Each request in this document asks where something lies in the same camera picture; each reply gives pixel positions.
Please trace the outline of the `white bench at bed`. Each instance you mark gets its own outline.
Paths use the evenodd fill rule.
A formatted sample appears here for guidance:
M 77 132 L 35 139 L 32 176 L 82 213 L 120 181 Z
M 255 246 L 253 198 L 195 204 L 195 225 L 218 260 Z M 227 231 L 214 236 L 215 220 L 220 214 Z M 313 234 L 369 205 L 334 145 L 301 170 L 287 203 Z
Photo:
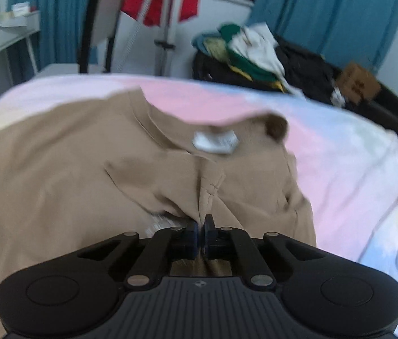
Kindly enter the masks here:
M 86 73 L 98 74 L 104 73 L 105 69 L 98 64 L 88 65 Z M 52 77 L 52 76 L 65 76 L 79 74 L 78 64 L 50 64 L 43 68 L 35 75 L 35 78 Z

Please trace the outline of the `white tissue box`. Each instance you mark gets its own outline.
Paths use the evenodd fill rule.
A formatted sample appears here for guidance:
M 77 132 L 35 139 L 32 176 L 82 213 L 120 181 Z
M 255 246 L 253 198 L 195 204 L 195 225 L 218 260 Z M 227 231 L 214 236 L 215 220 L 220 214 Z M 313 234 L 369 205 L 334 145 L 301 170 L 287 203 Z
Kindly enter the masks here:
M 11 11 L 14 14 L 14 17 L 21 17 L 31 13 L 31 7 L 29 2 L 22 2 L 12 4 Z

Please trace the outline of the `brown paper bag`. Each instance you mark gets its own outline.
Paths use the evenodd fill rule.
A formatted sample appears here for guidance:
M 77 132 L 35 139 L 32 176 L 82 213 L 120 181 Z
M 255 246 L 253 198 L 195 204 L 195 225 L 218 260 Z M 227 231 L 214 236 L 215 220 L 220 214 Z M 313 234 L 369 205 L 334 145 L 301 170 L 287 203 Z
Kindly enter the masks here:
M 356 105 L 362 100 L 372 100 L 381 90 L 375 76 L 356 63 L 346 65 L 338 75 L 336 85 L 341 94 Z

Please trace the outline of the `left blue curtain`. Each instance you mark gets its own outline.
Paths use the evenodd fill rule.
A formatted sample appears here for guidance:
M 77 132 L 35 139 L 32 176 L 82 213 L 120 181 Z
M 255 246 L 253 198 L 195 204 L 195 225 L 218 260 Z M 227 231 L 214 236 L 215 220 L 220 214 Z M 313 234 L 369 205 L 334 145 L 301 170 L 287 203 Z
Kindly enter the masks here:
M 31 37 L 38 68 L 75 64 L 88 0 L 8 0 L 8 5 L 23 2 L 40 12 L 40 32 Z

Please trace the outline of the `right blue curtain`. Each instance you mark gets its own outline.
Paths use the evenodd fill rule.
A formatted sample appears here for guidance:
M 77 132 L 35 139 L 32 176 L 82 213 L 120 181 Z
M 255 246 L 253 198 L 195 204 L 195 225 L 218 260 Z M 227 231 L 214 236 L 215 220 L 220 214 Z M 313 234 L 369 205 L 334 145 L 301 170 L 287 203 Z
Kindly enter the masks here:
M 398 0 L 254 0 L 247 23 L 266 23 L 336 67 L 377 73 L 397 33 Z

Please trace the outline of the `red garment on stand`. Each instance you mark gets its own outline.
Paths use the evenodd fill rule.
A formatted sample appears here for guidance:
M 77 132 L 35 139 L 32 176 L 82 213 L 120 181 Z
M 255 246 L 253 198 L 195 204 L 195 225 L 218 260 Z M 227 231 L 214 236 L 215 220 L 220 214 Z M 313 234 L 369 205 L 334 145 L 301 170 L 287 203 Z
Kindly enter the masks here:
M 137 19 L 144 0 L 124 0 L 121 11 Z M 144 18 L 145 26 L 160 26 L 163 0 L 151 0 L 149 10 Z M 183 0 L 179 21 L 186 21 L 198 15 L 199 0 Z

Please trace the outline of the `grey ironing board panel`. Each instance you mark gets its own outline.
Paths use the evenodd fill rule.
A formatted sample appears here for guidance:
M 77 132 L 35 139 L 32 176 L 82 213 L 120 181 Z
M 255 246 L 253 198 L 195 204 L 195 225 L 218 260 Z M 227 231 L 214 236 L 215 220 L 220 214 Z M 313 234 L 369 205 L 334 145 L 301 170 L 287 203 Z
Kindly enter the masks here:
M 88 73 L 90 51 L 107 42 L 104 73 L 110 73 L 115 37 L 124 0 L 88 0 L 78 55 L 79 73 Z

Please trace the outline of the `pile of mixed clothes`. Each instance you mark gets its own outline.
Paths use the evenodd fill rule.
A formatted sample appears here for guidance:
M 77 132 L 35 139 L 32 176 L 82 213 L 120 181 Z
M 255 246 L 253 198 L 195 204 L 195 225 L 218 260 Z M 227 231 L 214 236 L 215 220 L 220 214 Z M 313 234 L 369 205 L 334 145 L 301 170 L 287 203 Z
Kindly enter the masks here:
M 304 47 L 273 34 L 265 23 L 222 25 L 192 40 L 193 78 L 279 92 L 343 108 L 335 69 Z

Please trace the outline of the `pastel tie-dye bed cover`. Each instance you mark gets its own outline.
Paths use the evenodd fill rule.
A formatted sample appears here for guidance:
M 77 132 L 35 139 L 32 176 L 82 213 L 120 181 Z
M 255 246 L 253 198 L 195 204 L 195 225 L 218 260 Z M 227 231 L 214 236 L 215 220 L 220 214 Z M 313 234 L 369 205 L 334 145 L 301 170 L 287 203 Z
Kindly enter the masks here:
M 134 75 L 64 75 L 0 97 L 0 131 L 65 103 L 142 89 L 158 109 L 188 123 L 223 125 L 264 112 L 288 121 L 286 147 L 312 204 L 321 249 L 398 282 L 398 136 L 360 116 L 282 94 Z

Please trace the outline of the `black sofa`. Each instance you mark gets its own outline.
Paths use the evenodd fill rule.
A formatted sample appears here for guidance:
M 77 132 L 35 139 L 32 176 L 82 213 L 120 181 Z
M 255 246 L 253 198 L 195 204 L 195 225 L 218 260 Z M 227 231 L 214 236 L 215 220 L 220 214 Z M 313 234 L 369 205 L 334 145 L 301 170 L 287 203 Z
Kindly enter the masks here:
M 398 135 L 398 96 L 370 71 L 355 63 L 341 70 L 280 36 L 276 40 L 279 46 L 275 52 L 285 70 L 284 82 L 258 81 L 248 72 L 232 67 L 224 53 L 225 42 L 218 34 L 202 34 L 193 39 L 197 50 L 192 63 L 193 78 L 295 94 L 349 110 Z

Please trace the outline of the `tan t-shirt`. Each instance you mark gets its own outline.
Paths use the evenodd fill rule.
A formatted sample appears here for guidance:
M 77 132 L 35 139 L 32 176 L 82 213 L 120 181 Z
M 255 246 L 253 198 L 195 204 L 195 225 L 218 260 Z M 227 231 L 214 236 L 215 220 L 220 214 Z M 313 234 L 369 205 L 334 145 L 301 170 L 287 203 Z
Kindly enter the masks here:
M 275 114 L 221 127 L 184 123 L 139 90 L 2 129 L 0 282 L 125 231 L 146 235 L 159 217 L 203 223 L 212 215 L 255 238 L 276 231 L 315 245 L 287 131 Z

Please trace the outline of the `blue curtain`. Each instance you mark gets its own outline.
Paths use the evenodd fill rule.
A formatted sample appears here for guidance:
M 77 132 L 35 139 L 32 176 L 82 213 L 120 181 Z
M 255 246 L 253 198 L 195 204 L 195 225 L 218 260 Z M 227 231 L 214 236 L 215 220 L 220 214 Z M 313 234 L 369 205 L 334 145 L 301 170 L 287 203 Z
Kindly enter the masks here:
M 88 0 L 8 0 L 8 5 L 23 2 L 40 12 L 40 32 L 31 37 L 38 68 L 75 64 Z
M 254 0 L 247 23 L 266 23 L 336 67 L 377 73 L 397 33 L 398 0 Z

